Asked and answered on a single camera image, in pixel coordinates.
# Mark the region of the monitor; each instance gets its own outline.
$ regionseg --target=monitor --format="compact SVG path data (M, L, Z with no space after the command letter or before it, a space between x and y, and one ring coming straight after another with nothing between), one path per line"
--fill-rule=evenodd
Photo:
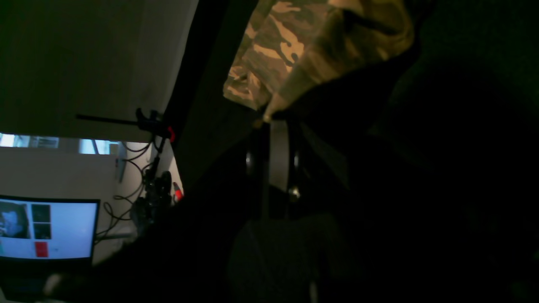
M0 287L7 299L40 293L52 273L91 267L99 204L0 196Z

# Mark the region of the red square on screen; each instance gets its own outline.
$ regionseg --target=red square on screen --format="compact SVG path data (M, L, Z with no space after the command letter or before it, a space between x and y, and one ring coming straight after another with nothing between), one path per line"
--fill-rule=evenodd
M47 247L47 242L35 242L35 245L36 245L36 257L38 258L49 257L49 248Z

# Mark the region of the camouflage jacket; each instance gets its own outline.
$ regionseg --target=camouflage jacket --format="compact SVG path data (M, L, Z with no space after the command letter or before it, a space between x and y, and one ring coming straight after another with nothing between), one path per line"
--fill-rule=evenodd
M264 119L316 85L400 55L430 0L260 0L247 25L226 98Z

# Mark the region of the photo on screen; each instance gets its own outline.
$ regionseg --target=photo on screen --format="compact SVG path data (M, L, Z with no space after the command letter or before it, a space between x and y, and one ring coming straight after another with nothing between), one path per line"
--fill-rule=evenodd
M0 237L30 239L26 204L0 202Z
M40 204L32 205L32 219L34 223L50 223L51 206Z
M52 239L51 225L49 223L34 223L34 234L35 234L35 239L39 239L39 240Z

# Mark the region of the computer screen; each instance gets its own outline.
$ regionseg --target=computer screen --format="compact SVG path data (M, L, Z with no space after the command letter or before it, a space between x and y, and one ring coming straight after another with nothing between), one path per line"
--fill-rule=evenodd
M0 196L0 257L90 258L98 209L97 200Z

